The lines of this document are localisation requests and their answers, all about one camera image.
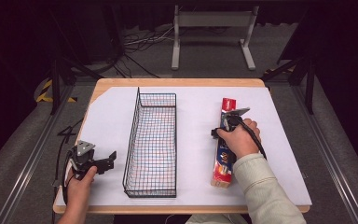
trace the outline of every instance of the hand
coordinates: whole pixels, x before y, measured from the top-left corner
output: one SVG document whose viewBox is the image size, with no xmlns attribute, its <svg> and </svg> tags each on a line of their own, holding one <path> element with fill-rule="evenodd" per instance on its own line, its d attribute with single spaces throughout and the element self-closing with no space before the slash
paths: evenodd
<svg viewBox="0 0 358 224">
<path fill-rule="evenodd" d="M 260 130 L 257 128 L 257 123 L 251 119 L 244 119 L 243 122 L 254 131 L 255 136 L 261 142 Z M 237 156 L 237 159 L 247 156 L 249 154 L 258 153 L 258 147 L 252 137 L 238 125 L 233 132 L 226 132 L 222 129 L 217 130 L 217 134 L 223 138 L 229 149 Z"/>
<path fill-rule="evenodd" d="M 84 223 L 89 208 L 91 183 L 96 173 L 97 167 L 92 166 L 82 180 L 77 180 L 70 169 L 65 181 L 68 188 L 68 204 L 59 223 Z"/>
</svg>

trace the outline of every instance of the white paper sheet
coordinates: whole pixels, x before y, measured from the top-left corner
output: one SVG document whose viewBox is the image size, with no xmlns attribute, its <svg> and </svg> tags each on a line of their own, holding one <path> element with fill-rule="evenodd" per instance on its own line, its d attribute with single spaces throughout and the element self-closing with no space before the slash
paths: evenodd
<svg viewBox="0 0 358 224">
<path fill-rule="evenodd" d="M 89 106 L 79 139 L 95 144 L 94 159 L 117 151 L 115 168 L 96 175 L 89 205 L 246 205 L 233 178 L 228 189 L 210 185 L 222 99 L 237 100 L 237 108 L 249 106 L 243 115 L 257 121 L 268 164 L 290 200 L 311 205 L 282 124 L 267 88 L 235 87 L 141 87 L 141 93 L 176 93 L 177 105 L 177 198 L 130 199 L 122 186 L 130 140 L 136 87 L 113 87 Z M 63 199 L 57 205 L 64 205 Z"/>
</svg>

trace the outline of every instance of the snack box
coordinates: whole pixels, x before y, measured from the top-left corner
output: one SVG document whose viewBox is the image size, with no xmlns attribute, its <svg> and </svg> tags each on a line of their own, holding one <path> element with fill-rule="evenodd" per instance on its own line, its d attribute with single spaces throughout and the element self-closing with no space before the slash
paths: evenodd
<svg viewBox="0 0 358 224">
<path fill-rule="evenodd" d="M 236 109 L 236 100 L 223 98 L 222 112 L 220 116 L 220 128 L 225 128 L 223 116 L 231 110 Z M 231 183 L 233 153 L 228 148 L 225 140 L 218 138 L 214 156 L 213 176 L 211 185 L 219 188 L 227 188 Z"/>
</svg>

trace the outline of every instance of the black wire basket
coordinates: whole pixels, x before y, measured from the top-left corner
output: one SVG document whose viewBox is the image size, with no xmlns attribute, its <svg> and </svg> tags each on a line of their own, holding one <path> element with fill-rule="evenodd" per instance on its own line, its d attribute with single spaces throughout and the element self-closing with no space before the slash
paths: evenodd
<svg viewBox="0 0 358 224">
<path fill-rule="evenodd" d="M 130 198 L 176 197 L 176 94 L 138 88 L 123 187 Z"/>
</svg>

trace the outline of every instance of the sleeve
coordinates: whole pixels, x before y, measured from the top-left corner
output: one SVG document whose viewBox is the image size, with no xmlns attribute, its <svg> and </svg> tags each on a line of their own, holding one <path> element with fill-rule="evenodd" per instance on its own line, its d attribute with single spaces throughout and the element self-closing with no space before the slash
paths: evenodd
<svg viewBox="0 0 358 224">
<path fill-rule="evenodd" d="M 245 195 L 253 223 L 306 223 L 263 155 L 240 158 L 234 164 L 234 174 Z"/>
</svg>

